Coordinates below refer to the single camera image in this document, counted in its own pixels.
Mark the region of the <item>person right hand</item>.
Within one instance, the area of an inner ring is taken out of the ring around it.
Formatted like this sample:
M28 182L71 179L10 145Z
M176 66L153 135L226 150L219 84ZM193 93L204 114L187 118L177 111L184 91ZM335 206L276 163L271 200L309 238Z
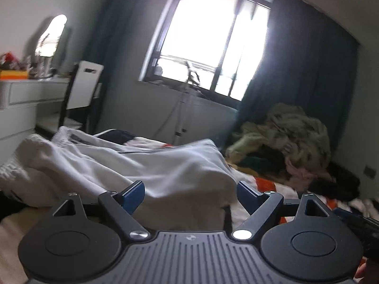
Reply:
M359 268L357 269L357 271L355 273L355 279L363 279L364 278L366 267L367 267L367 261L360 264Z

